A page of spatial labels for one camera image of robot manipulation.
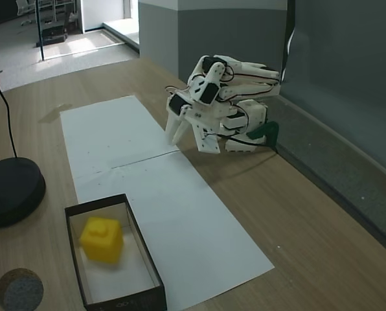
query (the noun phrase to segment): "wooden table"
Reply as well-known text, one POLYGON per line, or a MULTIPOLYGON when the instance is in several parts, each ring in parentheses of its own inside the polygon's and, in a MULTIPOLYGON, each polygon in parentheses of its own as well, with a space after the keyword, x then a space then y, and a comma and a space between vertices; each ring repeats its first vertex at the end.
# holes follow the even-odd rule
MULTIPOLYGON (((40 166, 38 210, 0 229, 0 278, 28 268, 43 281, 38 310, 83 310, 63 209, 77 203, 59 112, 136 95, 162 126, 165 86, 183 83, 148 60, 79 71, 6 92, 17 152, 40 166)), ((179 146, 275 269, 191 310, 386 311, 386 250, 356 221, 268 150, 200 154, 179 146)), ((0 159, 12 152, 0 99, 0 159)))

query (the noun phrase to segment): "gray partition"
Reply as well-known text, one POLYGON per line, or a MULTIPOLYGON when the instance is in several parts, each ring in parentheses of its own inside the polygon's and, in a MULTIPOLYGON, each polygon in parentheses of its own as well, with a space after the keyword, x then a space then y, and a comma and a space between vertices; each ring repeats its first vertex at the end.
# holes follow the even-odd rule
POLYGON ((386 168, 386 0, 297 1, 282 95, 386 168))
POLYGON ((203 55, 281 70, 286 0, 142 0, 140 55, 186 81, 203 55))

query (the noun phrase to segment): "green bracket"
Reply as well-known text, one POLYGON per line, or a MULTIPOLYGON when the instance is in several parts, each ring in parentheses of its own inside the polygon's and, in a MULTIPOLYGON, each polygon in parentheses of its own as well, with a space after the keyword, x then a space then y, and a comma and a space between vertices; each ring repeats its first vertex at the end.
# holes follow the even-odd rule
POLYGON ((266 136, 265 145, 270 148, 275 148, 278 141, 278 134, 279 134, 279 124, 276 123, 275 121, 270 121, 260 126, 259 128, 249 132, 247 136, 253 141, 255 139, 259 139, 259 138, 262 138, 263 136, 266 136))

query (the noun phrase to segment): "lamp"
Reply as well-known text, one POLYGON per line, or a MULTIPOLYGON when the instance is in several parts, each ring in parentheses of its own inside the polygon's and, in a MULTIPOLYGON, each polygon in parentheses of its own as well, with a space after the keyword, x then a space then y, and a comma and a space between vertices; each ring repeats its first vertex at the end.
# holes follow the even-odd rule
POLYGON ((18 157, 10 124, 10 108, 0 89, 7 110, 8 131, 14 157, 0 161, 0 227, 15 224, 38 208, 46 190, 45 179, 35 162, 18 157))

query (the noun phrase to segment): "chair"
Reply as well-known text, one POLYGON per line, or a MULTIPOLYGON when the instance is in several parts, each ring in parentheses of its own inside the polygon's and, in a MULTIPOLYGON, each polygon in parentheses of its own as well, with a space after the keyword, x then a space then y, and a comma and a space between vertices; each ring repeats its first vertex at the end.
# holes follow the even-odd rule
POLYGON ((35 0, 16 0, 17 4, 17 16, 22 16, 27 14, 27 20, 22 22, 22 26, 26 24, 31 24, 32 20, 30 19, 29 14, 35 10, 35 0))

